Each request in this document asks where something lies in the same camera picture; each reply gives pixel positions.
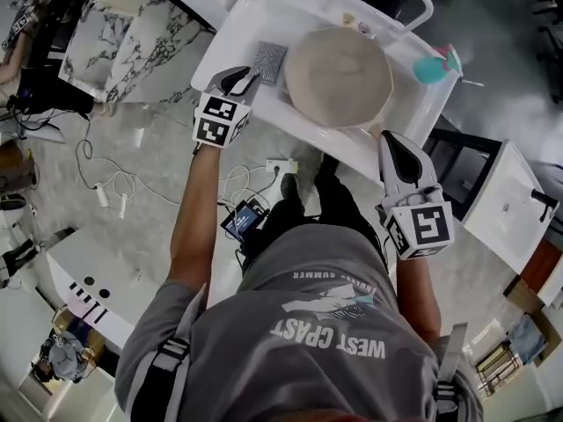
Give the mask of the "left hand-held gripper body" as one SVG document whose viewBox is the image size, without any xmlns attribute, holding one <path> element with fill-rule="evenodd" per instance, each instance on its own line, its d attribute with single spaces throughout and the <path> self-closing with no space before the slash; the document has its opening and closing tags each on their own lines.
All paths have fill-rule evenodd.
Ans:
<svg viewBox="0 0 563 422">
<path fill-rule="evenodd" d="M 194 109 L 197 149 L 203 145 L 226 149 L 243 132 L 260 87 L 260 75 L 251 71 L 250 66 L 237 66 L 211 78 Z"/>
</svg>

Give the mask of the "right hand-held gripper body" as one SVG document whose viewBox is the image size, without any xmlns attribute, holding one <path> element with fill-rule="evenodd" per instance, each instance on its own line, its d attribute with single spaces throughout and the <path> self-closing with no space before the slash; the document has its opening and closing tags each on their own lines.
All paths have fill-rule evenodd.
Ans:
<svg viewBox="0 0 563 422">
<path fill-rule="evenodd" d="M 437 254 L 454 242 L 451 203 L 426 152 L 390 130 L 379 137 L 378 163 L 387 230 L 402 260 Z"/>
</svg>

